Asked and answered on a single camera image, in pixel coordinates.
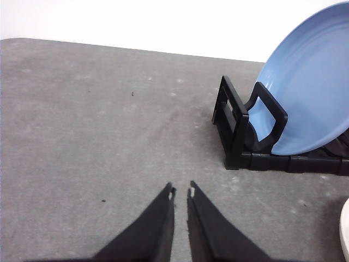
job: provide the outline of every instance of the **table surface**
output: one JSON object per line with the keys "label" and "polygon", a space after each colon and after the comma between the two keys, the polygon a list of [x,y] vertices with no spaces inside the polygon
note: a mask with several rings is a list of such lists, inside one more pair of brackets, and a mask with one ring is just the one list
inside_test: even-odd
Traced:
{"label": "table surface", "polygon": [[191,261],[190,180],[269,255],[344,261],[348,177],[224,168],[210,121],[221,76],[245,102],[262,66],[2,40],[1,261],[90,257],[168,181],[178,189],[171,261]]}

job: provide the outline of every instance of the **plate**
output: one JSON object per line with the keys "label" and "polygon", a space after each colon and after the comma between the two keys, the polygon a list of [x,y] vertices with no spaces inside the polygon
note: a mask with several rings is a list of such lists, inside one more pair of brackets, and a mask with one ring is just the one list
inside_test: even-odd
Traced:
{"label": "plate", "polygon": [[[273,154],[308,152],[342,134],[349,127],[349,2],[325,8],[296,27],[257,81],[288,114]],[[260,141],[275,119],[260,99],[249,115]]]}
{"label": "plate", "polygon": [[349,199],[345,202],[340,214],[339,235],[345,260],[349,262]]}

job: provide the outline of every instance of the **white bowl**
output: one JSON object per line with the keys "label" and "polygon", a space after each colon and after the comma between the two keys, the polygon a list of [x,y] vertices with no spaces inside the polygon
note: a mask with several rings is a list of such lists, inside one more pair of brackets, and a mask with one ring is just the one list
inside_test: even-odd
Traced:
{"label": "white bowl", "polygon": [[339,235],[345,260],[349,262],[349,199],[345,202],[340,214]]}

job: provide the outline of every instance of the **white wall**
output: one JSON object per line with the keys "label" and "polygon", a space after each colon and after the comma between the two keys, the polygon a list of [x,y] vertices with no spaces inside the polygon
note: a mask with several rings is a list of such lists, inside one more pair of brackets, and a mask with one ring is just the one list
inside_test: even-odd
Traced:
{"label": "white wall", "polygon": [[336,0],[1,0],[1,39],[38,38],[265,62]]}

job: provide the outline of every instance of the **black dish rack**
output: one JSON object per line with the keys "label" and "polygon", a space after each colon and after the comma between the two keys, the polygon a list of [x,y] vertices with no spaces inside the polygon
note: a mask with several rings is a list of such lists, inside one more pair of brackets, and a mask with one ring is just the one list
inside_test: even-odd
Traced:
{"label": "black dish rack", "polygon": [[[271,133],[258,141],[249,122],[248,110],[260,98],[275,118]],[[287,123],[287,113],[260,82],[243,104],[233,84],[223,76],[215,104],[212,123],[217,126],[226,154],[226,169],[282,170],[286,172],[319,172],[349,175],[349,131],[318,149],[291,156],[271,154]]]}

